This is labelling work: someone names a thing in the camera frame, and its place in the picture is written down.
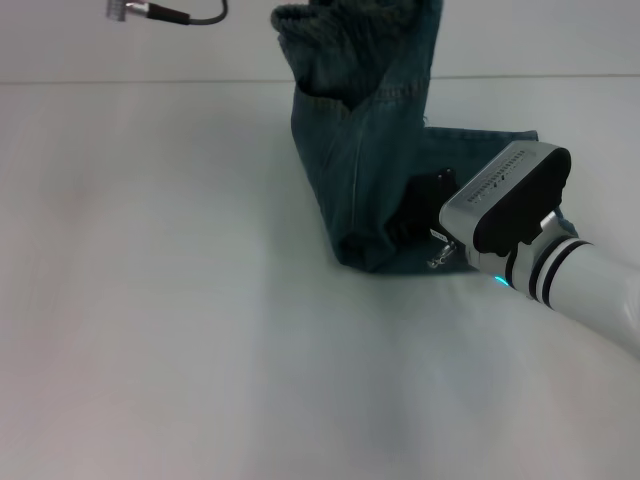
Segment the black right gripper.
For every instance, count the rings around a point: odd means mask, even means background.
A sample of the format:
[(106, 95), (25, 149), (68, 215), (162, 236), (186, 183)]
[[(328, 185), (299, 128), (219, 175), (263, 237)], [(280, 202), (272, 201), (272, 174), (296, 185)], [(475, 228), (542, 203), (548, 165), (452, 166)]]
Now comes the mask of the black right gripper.
[(396, 212), (389, 219), (389, 237), (395, 245), (428, 243), (440, 228), (439, 212), (458, 191), (456, 173), (444, 168), (409, 179)]

